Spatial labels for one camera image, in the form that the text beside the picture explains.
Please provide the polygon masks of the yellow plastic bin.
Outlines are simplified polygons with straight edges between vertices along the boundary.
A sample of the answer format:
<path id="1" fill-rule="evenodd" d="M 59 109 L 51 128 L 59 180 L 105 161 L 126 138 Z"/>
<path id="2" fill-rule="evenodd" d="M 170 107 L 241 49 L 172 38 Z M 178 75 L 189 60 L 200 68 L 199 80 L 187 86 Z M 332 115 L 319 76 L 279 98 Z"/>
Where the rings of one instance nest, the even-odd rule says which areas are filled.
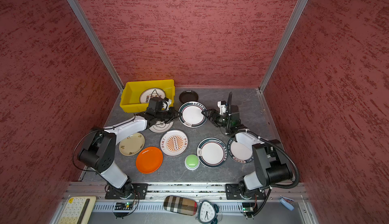
<path id="1" fill-rule="evenodd" d="M 139 97 L 145 90 L 150 88 L 162 89 L 166 94 L 166 98 L 172 101 L 171 106 L 174 105 L 175 83 L 173 79 L 166 79 L 127 82 L 121 95 L 120 107 L 126 113 L 145 111 L 149 106 L 149 103 L 141 104 Z"/>

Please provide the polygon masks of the white plate dark green rim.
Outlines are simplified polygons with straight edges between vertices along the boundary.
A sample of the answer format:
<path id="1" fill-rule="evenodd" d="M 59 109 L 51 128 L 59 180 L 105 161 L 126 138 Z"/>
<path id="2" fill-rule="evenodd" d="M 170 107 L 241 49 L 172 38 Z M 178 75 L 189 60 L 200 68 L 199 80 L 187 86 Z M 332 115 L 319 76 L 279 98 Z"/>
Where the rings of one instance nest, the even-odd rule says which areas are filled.
<path id="1" fill-rule="evenodd" d="M 227 147 L 224 142 L 217 138 L 206 138 L 197 147 L 197 157 L 208 168 L 222 166 L 227 160 Z"/>

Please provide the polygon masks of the beige calculator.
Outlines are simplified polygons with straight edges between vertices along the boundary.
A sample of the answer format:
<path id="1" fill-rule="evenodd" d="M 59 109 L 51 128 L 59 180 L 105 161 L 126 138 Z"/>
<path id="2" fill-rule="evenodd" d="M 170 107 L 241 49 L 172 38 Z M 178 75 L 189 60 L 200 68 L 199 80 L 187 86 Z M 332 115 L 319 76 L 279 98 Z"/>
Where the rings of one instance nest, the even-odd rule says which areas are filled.
<path id="1" fill-rule="evenodd" d="M 87 224 L 96 202 L 95 196 L 70 197 L 57 221 L 58 224 Z"/>

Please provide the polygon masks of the aluminium corner post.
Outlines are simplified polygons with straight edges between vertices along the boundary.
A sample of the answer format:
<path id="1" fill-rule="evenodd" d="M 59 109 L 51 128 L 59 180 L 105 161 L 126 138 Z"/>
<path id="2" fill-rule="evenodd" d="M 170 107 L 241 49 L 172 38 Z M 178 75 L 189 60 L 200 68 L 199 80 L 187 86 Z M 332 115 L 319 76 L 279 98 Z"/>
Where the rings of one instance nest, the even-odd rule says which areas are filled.
<path id="1" fill-rule="evenodd" d="M 97 54 L 99 55 L 99 57 L 101 59 L 101 61 L 105 65 L 111 78 L 115 82 L 119 91 L 122 92 L 124 90 L 125 86 L 124 86 L 122 80 L 120 79 L 117 71 L 115 70 L 108 54 L 106 53 L 105 49 L 103 48 L 103 45 L 101 44 L 97 34 L 95 33 L 94 29 L 92 28 L 92 25 L 90 24 L 85 12 L 83 11 L 78 0 L 67 0 L 67 2 L 70 5 L 76 18 L 78 19 L 79 23 L 81 24 L 82 28 L 84 29 L 89 40 L 91 41 L 94 49 L 96 50 Z"/>
<path id="2" fill-rule="evenodd" d="M 265 74 L 265 76 L 264 76 L 264 78 L 259 86 L 260 93 L 264 93 L 265 88 L 266 88 L 267 84 L 269 83 L 270 78 L 277 67 L 277 64 L 278 64 L 278 62 L 279 62 L 279 60 L 284 52 L 284 49 L 286 48 L 308 1 L 309 0 L 297 0 L 297 3 L 295 5 L 293 12 L 290 16 L 290 19 L 287 23 L 287 26 L 283 32 L 280 43 L 279 43 L 279 45 L 274 53 L 274 56 L 270 62 L 268 70 L 267 70 L 267 72 L 266 72 L 266 74 Z"/>

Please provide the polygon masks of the right aluminium corner post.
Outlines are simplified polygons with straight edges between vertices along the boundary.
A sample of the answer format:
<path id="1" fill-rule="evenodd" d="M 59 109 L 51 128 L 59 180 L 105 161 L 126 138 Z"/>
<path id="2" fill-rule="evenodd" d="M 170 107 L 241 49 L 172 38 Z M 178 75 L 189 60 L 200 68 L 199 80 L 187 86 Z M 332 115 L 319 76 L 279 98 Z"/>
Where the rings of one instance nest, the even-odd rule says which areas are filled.
<path id="1" fill-rule="evenodd" d="M 279 43 L 279 45 L 274 53 L 274 56 L 270 62 L 268 70 L 267 70 L 267 72 L 266 72 L 266 74 L 265 74 L 265 76 L 264 76 L 264 78 L 259 86 L 260 93 L 264 93 L 265 88 L 266 88 L 267 84 L 269 83 L 270 78 L 277 67 L 277 64 L 278 64 L 278 62 L 279 62 L 279 60 L 284 52 L 284 49 L 286 48 L 308 1 L 309 0 L 297 0 L 297 3 L 295 5 L 293 12 L 290 16 L 290 19 L 287 23 L 287 26 L 283 32 L 280 43 Z"/>

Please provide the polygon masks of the blue white small object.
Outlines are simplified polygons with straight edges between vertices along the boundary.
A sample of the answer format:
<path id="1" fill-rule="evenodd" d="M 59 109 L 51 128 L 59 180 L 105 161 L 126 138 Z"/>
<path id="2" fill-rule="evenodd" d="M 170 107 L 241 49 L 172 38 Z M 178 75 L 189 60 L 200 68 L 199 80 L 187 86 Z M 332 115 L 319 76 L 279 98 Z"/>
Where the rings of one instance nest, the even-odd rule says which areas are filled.
<path id="1" fill-rule="evenodd" d="M 293 211 L 294 210 L 294 200 L 285 196 L 280 197 L 280 203 L 286 207 L 288 210 Z"/>

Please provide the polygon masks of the white plate flower outline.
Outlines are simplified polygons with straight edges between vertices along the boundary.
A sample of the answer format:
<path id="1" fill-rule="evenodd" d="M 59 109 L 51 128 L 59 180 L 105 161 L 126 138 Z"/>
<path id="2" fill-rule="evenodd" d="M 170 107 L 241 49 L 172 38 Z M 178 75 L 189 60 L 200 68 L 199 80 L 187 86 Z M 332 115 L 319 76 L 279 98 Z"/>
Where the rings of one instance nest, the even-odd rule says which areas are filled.
<path id="1" fill-rule="evenodd" d="M 149 128 L 149 130 L 156 134 L 162 134 L 169 131 L 172 128 L 173 124 L 174 124 L 173 121 L 169 123 L 165 123 L 163 121 L 157 121 L 157 123 L 152 125 Z"/>

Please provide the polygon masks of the left aluminium corner post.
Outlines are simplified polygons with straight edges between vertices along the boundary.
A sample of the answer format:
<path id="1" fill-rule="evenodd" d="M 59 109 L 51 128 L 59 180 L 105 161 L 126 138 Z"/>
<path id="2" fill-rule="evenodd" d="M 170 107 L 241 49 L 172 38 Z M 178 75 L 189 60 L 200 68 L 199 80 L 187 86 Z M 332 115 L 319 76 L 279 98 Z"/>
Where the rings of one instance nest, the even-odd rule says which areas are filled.
<path id="1" fill-rule="evenodd" d="M 97 34 L 95 33 L 94 29 L 92 28 L 92 25 L 90 24 L 85 12 L 83 11 L 78 0 L 67 0 L 67 2 L 70 5 L 76 18 L 78 19 L 79 23 L 81 24 L 82 28 L 84 29 L 89 40 L 91 41 L 94 49 L 96 50 L 97 54 L 99 55 L 99 57 L 101 59 L 101 61 L 105 65 L 111 78 L 115 82 L 119 91 L 122 92 L 124 90 L 125 86 L 124 86 L 122 80 L 120 79 L 117 71 L 115 70 L 108 54 L 106 53 L 105 49 L 103 48 L 103 45 L 101 44 Z"/>

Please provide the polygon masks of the small black dish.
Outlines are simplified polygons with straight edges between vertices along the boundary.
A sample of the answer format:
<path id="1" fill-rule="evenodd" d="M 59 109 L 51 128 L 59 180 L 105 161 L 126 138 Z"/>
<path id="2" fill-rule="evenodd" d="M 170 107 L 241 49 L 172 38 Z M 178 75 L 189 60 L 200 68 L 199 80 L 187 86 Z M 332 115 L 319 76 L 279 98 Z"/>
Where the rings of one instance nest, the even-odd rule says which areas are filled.
<path id="1" fill-rule="evenodd" d="M 179 101 L 182 104 L 188 102 L 197 102 L 199 100 L 198 94 L 193 90 L 185 90 L 179 95 Z"/>

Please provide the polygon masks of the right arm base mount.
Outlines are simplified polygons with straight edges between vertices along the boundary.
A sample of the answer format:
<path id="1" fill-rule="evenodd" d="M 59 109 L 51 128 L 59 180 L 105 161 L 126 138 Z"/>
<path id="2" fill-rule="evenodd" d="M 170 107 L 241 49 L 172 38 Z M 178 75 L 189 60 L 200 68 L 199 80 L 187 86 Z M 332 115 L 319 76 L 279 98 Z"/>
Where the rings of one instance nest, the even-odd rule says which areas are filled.
<path id="1" fill-rule="evenodd" d="M 247 190 L 241 184 L 226 184 L 225 193 L 227 200 L 264 200 L 266 196 L 260 189 Z"/>

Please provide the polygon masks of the cream beige plate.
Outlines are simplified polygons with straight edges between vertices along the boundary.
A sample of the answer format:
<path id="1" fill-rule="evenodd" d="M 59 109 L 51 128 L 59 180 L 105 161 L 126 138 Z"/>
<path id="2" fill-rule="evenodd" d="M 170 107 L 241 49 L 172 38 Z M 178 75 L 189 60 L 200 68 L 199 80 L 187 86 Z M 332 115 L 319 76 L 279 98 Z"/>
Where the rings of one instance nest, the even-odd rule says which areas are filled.
<path id="1" fill-rule="evenodd" d="M 119 151 L 124 156 L 133 156 L 143 149 L 144 144 L 145 137 L 141 133 L 136 133 L 119 143 Z"/>

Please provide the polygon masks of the white analog clock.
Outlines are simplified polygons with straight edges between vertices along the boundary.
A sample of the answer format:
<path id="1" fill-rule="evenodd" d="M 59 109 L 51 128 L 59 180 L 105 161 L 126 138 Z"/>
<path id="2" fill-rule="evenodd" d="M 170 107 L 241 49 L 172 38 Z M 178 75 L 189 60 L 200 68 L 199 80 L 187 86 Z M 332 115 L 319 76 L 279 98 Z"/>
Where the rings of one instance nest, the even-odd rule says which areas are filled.
<path id="1" fill-rule="evenodd" d="M 207 200 L 200 202 L 197 220 L 201 224 L 217 224 L 219 207 Z"/>

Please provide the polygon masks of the white plate red characters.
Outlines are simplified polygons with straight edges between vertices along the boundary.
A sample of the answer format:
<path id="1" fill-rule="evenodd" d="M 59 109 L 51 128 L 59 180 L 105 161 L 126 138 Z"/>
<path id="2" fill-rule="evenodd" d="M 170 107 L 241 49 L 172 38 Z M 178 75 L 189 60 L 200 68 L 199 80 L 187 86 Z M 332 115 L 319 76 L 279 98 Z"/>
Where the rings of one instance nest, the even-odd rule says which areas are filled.
<path id="1" fill-rule="evenodd" d="M 139 101 L 141 104 L 147 104 L 150 102 L 151 98 L 165 98 L 165 92 L 160 88 L 150 88 L 145 90 L 139 97 Z"/>

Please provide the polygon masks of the white plate green lettered rim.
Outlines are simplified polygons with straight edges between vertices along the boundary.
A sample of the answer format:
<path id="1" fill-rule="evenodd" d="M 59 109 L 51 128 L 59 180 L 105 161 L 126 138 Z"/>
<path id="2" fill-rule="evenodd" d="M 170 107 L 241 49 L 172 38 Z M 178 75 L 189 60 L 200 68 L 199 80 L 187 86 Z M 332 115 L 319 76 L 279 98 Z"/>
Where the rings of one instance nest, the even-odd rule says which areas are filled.
<path id="1" fill-rule="evenodd" d="M 236 142 L 233 138 L 228 140 L 227 151 L 229 156 L 238 163 L 246 164 L 254 161 L 252 150 Z"/>

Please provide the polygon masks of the aluminium mounting rail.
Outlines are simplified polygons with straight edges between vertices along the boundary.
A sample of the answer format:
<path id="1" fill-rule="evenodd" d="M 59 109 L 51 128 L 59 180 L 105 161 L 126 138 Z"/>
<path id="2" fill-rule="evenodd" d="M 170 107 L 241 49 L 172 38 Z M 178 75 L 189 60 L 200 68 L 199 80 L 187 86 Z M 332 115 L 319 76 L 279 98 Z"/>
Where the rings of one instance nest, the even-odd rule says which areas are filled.
<path id="1" fill-rule="evenodd" d="M 256 197 L 242 196 L 239 187 L 228 183 L 206 182 L 148 182 L 133 183 L 133 189 L 140 194 L 141 200 L 149 202 L 163 201 L 166 196 L 174 195 L 192 200 L 210 200 L 215 202 L 254 201 L 263 200 L 266 193 L 258 192 Z M 112 189 L 105 182 L 70 182 L 62 199 L 73 196 L 95 196 L 98 200 L 119 200 Z M 295 202 L 310 202 L 311 199 L 304 184 L 293 189 L 280 189 L 273 187 L 269 202 L 277 202 L 281 197 L 293 199 Z"/>

